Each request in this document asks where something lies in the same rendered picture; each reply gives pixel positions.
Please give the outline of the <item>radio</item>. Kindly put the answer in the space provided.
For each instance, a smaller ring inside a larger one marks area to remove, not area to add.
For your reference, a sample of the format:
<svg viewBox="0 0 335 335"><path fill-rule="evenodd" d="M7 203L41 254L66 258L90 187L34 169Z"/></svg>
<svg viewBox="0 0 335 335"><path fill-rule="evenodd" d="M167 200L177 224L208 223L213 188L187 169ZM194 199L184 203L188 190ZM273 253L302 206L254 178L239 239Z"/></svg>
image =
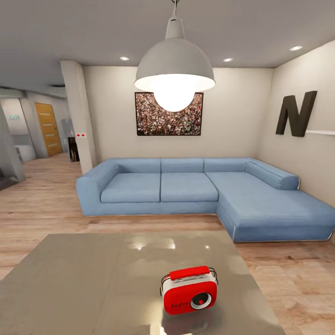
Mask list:
<svg viewBox="0 0 335 335"><path fill-rule="evenodd" d="M217 282L215 270L207 266L170 272L159 289L165 311L178 315L212 307Z"/></svg>

